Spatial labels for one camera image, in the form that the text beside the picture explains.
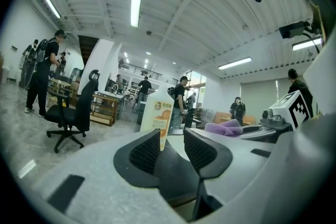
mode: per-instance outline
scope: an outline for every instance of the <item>backpack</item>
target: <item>backpack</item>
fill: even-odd
[[[176,89],[179,85],[181,85],[181,84],[176,85],[175,88],[174,88],[174,87],[170,87],[170,88],[168,88],[168,94],[171,96],[171,98],[174,99],[174,102],[175,102],[175,89]],[[185,102],[184,100],[183,100],[183,109],[187,109],[187,104],[186,104],[186,102]]]
[[[50,41],[48,41],[47,39],[43,39],[40,44],[37,47],[37,56],[36,56],[36,63],[40,63],[45,61],[46,59],[48,59],[50,56],[45,57],[45,53],[46,53],[46,49],[47,49],[47,45]]]
[[[245,105],[242,102],[238,102],[238,105],[235,107],[235,110],[233,111],[233,115],[235,119],[242,119],[244,116],[244,109]]]

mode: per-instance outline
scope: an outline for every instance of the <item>ceiling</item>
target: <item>ceiling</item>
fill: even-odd
[[[314,49],[292,51],[291,44],[302,38],[282,40],[277,30],[310,20],[303,0],[142,0],[138,28],[130,25],[131,0],[52,1],[61,19],[54,18],[42,0],[32,0],[74,42],[79,35],[112,39],[135,57],[138,51],[150,51],[167,63],[176,62],[176,71],[197,70],[217,80],[296,65],[316,56]],[[219,65],[248,56],[252,62],[218,70]]]

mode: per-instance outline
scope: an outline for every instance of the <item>fluorescent light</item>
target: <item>fluorescent light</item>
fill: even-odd
[[[55,9],[54,5],[52,4],[51,0],[46,0],[46,2],[48,3],[49,7],[51,8],[51,10],[53,11],[53,13],[55,14],[55,16],[57,18],[60,18],[61,16],[59,15],[59,13],[57,12],[57,10]]]
[[[131,26],[138,27],[141,0],[131,1]]]
[[[303,42],[295,43],[292,46],[293,46],[293,50],[299,50],[299,49],[307,48],[307,47],[314,46],[314,45],[320,45],[320,44],[321,44],[321,37],[318,37],[318,38],[314,38],[313,40],[306,40]]]
[[[223,69],[227,69],[227,68],[234,67],[237,65],[241,65],[242,63],[251,62],[251,61],[252,61],[251,57],[247,57],[239,61],[235,61],[235,62],[227,63],[226,65],[223,65],[223,66],[219,66],[218,69],[223,70]]]

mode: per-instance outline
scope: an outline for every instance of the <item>white pillar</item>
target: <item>white pillar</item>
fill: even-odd
[[[78,94],[82,93],[83,88],[86,86],[86,84],[89,82],[89,75],[91,71],[98,69],[99,73],[102,74],[103,68],[105,66],[105,62],[108,59],[109,52],[111,51],[113,47],[114,42],[108,41],[105,39],[99,39],[95,47],[93,48],[93,51],[89,57],[89,60],[87,61],[82,77],[80,79],[79,88],[78,88]]]
[[[116,44],[112,46],[112,49],[108,53],[107,59],[103,68],[100,71],[99,77],[99,86],[98,90],[104,91],[106,88],[106,83],[111,74],[111,80],[115,81],[117,79],[117,74],[119,73],[118,69],[118,54],[122,47],[122,43]]]

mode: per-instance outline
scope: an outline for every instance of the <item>black jacket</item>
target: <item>black jacket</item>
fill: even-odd
[[[296,80],[293,82],[293,84],[289,87],[288,93],[295,92],[297,90],[300,90],[304,101],[306,102],[308,111],[310,113],[310,116],[313,117],[313,107],[311,106],[313,102],[313,96],[311,95],[307,85],[302,82],[301,80]]]

